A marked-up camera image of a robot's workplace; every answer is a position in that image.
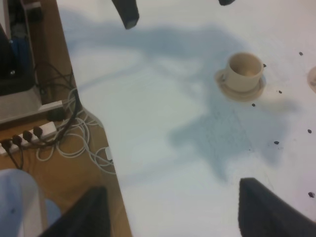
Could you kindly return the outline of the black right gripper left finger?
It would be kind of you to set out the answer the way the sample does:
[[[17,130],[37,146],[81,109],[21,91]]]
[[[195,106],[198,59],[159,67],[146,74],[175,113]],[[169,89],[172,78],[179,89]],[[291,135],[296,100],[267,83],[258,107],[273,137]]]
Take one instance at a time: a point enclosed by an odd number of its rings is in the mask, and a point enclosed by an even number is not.
[[[90,188],[42,237],[109,237],[111,221],[107,190]]]

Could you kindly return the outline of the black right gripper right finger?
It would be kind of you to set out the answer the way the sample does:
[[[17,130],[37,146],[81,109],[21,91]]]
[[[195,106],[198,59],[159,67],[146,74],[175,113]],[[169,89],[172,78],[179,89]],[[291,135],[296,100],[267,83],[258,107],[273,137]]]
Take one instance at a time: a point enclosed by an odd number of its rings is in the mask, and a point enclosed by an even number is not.
[[[243,237],[314,237],[316,223],[255,178],[239,182],[238,227]]]

